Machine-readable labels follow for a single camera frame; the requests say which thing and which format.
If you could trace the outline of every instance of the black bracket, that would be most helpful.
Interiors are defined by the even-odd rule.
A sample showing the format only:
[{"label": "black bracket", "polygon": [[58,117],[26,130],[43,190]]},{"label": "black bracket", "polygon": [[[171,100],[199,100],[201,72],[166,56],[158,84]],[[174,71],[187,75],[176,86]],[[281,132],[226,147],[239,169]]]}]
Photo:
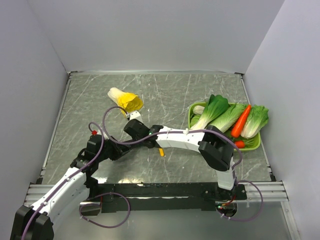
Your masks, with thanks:
[{"label": "black bracket", "polygon": [[[216,202],[246,200],[245,186],[239,184],[233,190],[218,187],[217,182],[194,183],[102,183],[98,194],[115,192],[129,198],[132,211],[201,209],[215,211]],[[126,211],[126,201],[118,195],[102,198],[102,213]]]}]

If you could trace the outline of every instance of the white enclosure panel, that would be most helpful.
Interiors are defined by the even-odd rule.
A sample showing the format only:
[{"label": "white enclosure panel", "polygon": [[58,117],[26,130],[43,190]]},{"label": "white enclosure panel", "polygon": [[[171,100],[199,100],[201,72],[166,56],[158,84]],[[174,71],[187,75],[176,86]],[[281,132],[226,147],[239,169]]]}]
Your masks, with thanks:
[{"label": "white enclosure panel", "polygon": [[0,33],[0,238],[7,240],[40,174],[67,73],[26,0],[1,1]]},{"label": "white enclosure panel", "polygon": [[244,73],[283,0],[28,0],[67,71]]},{"label": "white enclosure panel", "polygon": [[252,103],[270,109],[263,142],[304,240],[320,236],[319,13],[318,0],[286,0],[245,74]]}]

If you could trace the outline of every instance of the metal frame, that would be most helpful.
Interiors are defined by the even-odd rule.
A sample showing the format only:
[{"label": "metal frame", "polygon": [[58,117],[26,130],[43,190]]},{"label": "metal frame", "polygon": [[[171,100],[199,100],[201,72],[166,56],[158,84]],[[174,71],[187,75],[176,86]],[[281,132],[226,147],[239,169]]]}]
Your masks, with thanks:
[{"label": "metal frame", "polygon": [[[241,183],[245,187],[247,200],[235,200],[235,202],[238,203],[259,203],[261,202],[260,195],[255,187],[253,187],[249,183]],[[287,202],[289,201],[286,189],[282,181],[273,181],[273,182],[267,182],[267,181],[261,181],[261,182],[254,182],[255,185],[257,185],[262,193],[263,201],[264,202]],[[148,185],[148,183],[137,183],[132,184],[136,185],[138,187],[143,187],[143,185]],[[40,198],[42,198],[54,185],[52,184],[31,184],[28,188],[24,205],[29,207],[36,201],[38,201]]]},{"label": "metal frame", "polygon": [[107,70],[107,71],[71,71],[68,72],[70,76],[74,75],[113,75],[113,74],[220,74],[230,75],[234,73],[224,71],[210,71],[210,70]]},{"label": "metal frame", "polygon": [[[228,72],[220,72],[220,71],[206,71],[206,70],[165,70],[165,71],[150,71],[150,70],[107,70],[107,71],[80,71],[80,72],[69,72],[69,79],[67,81],[65,90],[64,90],[64,94],[63,94],[63,98],[61,100],[61,104],[59,107],[59,112],[56,118],[56,122],[55,122],[55,126],[53,129],[53,133],[51,136],[51,140],[50,140],[50,144],[44,159],[44,163],[43,163],[43,168],[41,171],[41,176],[44,175],[45,170],[46,170],[46,165],[47,165],[47,161],[49,158],[49,154],[51,151],[51,147],[53,144],[53,140],[55,137],[55,133],[57,131],[57,127],[58,127],[58,123],[59,123],[59,119],[62,113],[62,109],[66,100],[66,96],[67,96],[67,92],[69,89],[69,85],[70,82],[72,80],[72,77],[75,75],[115,75],[115,74],[217,74],[217,75],[230,75],[230,74],[234,74],[234,73],[228,73]],[[242,74],[240,74],[241,76],[241,83],[247,98],[248,103],[250,104],[250,100],[249,100],[249,96],[247,93],[247,89],[244,83],[244,79]],[[266,161],[266,165],[268,167],[268,171],[269,174],[273,176],[273,172],[266,154],[266,150],[264,147],[263,142],[261,141],[261,147],[265,156],[265,161]],[[270,182],[254,182],[254,184],[256,184],[259,189],[262,192],[262,196],[263,196],[263,200],[265,202],[281,202],[281,206],[282,206],[282,210],[283,210],[283,214],[285,216],[285,220],[288,226],[288,229],[290,231],[291,234],[291,238],[293,240],[300,240],[300,234],[297,228],[297,224],[295,222],[295,218],[293,216],[293,213],[291,211],[290,205],[289,205],[289,199],[287,196],[287,192],[286,189],[284,187],[284,184],[282,183],[282,181],[270,181]],[[28,192],[26,194],[26,198],[24,201],[24,205],[26,206],[30,206],[31,204],[33,204],[34,202],[36,202],[40,197],[42,197],[43,195],[45,195],[54,185],[42,185],[42,184],[31,184],[29,186]],[[258,191],[252,187],[251,185],[247,184],[245,186],[245,190],[246,190],[246,194],[247,194],[247,200],[238,200],[236,202],[260,202],[260,195],[258,193]]]},{"label": "metal frame", "polygon": [[281,202],[281,206],[283,209],[283,214],[284,214],[285,221],[288,226],[291,238],[293,240],[301,240],[300,233],[299,233],[299,230],[297,227],[297,223],[296,223],[295,217],[293,215],[293,212],[291,210],[289,202],[285,202],[285,201]]},{"label": "metal frame", "polygon": [[58,127],[58,124],[59,124],[61,112],[62,112],[62,109],[63,109],[64,104],[65,104],[65,100],[66,100],[66,97],[67,97],[67,93],[68,93],[68,89],[69,89],[69,85],[70,85],[70,79],[71,78],[69,76],[69,79],[68,79],[68,81],[66,83],[65,90],[64,90],[64,93],[63,93],[63,97],[62,97],[62,100],[61,100],[61,103],[60,103],[58,116],[56,117],[56,120],[55,120],[55,125],[54,125],[54,129],[53,129],[53,132],[52,132],[52,136],[51,136],[51,140],[50,140],[50,143],[49,143],[49,147],[48,147],[48,150],[46,151],[44,163],[42,165],[42,171],[45,170],[44,168],[47,165],[47,161],[48,161],[48,158],[49,158],[51,147],[52,147],[52,144],[54,142],[55,134],[56,134],[57,127]]}]

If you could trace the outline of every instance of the carrot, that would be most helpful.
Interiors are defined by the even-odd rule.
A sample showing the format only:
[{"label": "carrot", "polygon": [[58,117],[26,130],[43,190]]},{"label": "carrot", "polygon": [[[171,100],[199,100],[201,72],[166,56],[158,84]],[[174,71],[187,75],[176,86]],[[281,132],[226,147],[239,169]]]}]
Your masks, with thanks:
[{"label": "carrot", "polygon": [[235,141],[234,144],[239,148],[239,149],[244,149],[246,144],[244,141],[240,140],[240,141]]},{"label": "carrot", "polygon": [[242,129],[245,126],[245,123],[247,121],[248,115],[251,110],[251,105],[249,104],[246,109],[243,111],[239,119],[236,121],[232,131],[231,131],[231,136],[234,138],[237,138],[240,136]]}]

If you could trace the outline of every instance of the marble surface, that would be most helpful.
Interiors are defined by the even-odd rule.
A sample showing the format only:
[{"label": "marble surface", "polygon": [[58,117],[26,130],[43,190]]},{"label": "marble surface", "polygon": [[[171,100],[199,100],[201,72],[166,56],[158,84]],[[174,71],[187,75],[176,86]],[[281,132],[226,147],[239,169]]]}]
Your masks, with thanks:
[{"label": "marble surface", "polygon": [[[176,129],[188,127],[188,108],[203,102],[210,94],[222,95],[229,102],[247,103],[241,77],[236,74],[103,74],[73,75],[67,91],[57,130],[49,153],[43,184],[55,184],[68,169],[91,135],[88,123],[102,123],[105,110],[115,104],[107,92],[117,87],[140,96],[140,110],[148,127],[158,124]],[[119,110],[106,118],[110,133],[122,141],[127,120]],[[117,161],[105,160],[93,175],[100,183],[185,183],[215,182],[217,176],[202,156],[178,148],[139,148]],[[270,181],[261,146],[243,153],[236,168],[238,179]]]}]

